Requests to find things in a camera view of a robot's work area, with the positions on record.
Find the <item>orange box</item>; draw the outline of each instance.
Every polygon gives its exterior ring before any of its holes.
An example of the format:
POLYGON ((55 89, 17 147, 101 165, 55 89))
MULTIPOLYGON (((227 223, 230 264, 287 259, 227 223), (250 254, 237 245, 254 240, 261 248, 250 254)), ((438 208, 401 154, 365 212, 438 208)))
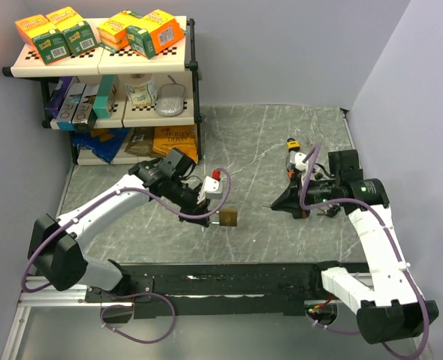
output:
POLYGON ((100 34, 100 46, 112 53, 126 47, 126 28, 138 19, 141 19, 141 16, 137 13, 124 10, 98 25, 96 28, 100 34))
POLYGON ((171 47, 185 37, 176 18, 162 10, 155 10, 126 28, 131 48, 148 59, 171 47))
POLYGON ((62 33, 48 19, 39 14, 15 22, 23 41, 45 64, 51 64, 70 55, 62 33))

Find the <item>product label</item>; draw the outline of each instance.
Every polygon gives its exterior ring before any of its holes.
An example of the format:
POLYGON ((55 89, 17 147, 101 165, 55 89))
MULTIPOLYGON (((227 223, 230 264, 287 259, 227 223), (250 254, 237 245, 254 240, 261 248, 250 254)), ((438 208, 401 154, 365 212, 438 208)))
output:
POLYGON ((150 82, 142 86, 126 85, 125 88, 131 104, 136 107, 147 107, 155 103, 156 87, 154 83, 150 82))

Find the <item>blue box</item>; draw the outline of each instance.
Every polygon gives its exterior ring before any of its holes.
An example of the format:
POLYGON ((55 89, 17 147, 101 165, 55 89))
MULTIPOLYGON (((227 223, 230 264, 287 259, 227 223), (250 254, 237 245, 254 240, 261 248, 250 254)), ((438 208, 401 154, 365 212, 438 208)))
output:
POLYGON ((51 93, 50 100, 44 107, 45 111, 52 118, 56 119, 58 117, 59 108, 62 107, 66 93, 68 92, 71 84, 74 83, 78 83, 78 78, 76 76, 63 76, 59 78, 58 84, 51 93))
POLYGON ((99 119, 108 119, 111 116, 118 87, 119 79, 117 75, 103 75, 101 78, 100 88, 93 104, 93 111, 99 119))

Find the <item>black shelf post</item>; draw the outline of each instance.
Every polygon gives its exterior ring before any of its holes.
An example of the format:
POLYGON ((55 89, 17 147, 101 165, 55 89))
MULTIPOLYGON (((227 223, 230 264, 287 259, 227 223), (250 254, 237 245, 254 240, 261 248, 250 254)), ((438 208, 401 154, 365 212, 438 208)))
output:
POLYGON ((191 71, 191 84, 193 87, 193 112, 194 112, 194 123, 197 125, 197 143, 198 143, 198 158, 201 159, 203 152, 201 149, 201 123, 203 121, 203 116, 200 113, 200 90, 198 88, 198 81, 201 80, 198 69, 198 61, 195 55, 194 48, 194 20, 189 19, 186 25, 190 28, 190 62, 185 64, 185 69, 191 71))

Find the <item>red tip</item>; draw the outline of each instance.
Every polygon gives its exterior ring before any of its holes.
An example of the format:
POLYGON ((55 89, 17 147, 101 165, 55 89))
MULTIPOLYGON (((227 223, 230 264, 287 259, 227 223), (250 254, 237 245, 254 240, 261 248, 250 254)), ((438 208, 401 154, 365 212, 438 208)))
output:
POLYGON ((219 172, 218 170, 213 170, 212 178, 214 178, 215 180, 220 181, 221 177, 222 177, 222 173, 221 172, 219 172))

